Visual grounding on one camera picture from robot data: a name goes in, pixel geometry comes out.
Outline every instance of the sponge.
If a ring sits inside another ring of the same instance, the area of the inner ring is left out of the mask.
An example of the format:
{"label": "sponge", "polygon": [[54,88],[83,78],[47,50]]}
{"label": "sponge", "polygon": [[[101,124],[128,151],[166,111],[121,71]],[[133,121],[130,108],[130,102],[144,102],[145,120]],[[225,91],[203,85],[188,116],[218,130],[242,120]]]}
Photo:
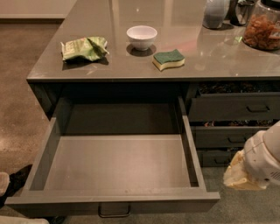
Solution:
{"label": "sponge", "polygon": [[185,64],[185,57],[177,50],[171,52],[158,52],[154,55],[153,61],[154,65],[163,71],[169,67],[181,67]]}

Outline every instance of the glass jar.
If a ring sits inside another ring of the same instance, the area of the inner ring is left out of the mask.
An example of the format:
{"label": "glass jar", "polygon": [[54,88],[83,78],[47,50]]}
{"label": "glass jar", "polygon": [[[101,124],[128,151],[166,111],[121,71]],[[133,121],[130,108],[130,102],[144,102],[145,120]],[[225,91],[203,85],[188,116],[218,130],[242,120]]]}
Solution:
{"label": "glass jar", "polygon": [[256,3],[243,42],[260,50],[280,49],[280,0],[259,0]]}

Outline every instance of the concrete floor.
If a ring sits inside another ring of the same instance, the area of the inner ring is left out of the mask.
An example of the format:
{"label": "concrete floor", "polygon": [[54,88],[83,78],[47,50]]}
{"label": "concrete floor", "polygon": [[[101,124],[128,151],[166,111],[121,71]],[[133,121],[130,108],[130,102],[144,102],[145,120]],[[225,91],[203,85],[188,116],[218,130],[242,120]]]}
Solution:
{"label": "concrete floor", "polygon": [[[58,29],[57,24],[0,24],[0,171],[16,172],[31,164],[49,121],[26,77]],[[225,168],[202,169],[208,191],[220,201],[208,213],[132,214],[125,219],[69,216],[65,224],[87,223],[280,223],[280,186],[263,192],[227,189]],[[0,215],[20,216],[7,206]]]}

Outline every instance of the snack packet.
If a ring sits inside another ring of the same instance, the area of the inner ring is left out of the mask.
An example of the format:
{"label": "snack packet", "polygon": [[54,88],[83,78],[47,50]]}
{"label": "snack packet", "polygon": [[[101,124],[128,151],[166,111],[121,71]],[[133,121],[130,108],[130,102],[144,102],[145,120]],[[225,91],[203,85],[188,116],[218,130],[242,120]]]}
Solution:
{"label": "snack packet", "polygon": [[79,38],[62,45],[63,60],[83,58],[90,61],[99,60],[109,53],[105,48],[107,40],[102,37]]}

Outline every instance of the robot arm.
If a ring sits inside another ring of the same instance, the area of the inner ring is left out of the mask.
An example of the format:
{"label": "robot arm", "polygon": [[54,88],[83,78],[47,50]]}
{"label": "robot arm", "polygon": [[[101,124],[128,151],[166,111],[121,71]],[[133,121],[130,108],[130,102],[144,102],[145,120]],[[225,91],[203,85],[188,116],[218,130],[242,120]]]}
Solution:
{"label": "robot arm", "polygon": [[224,184],[238,190],[280,185],[280,122],[258,131],[238,151],[224,174]]}

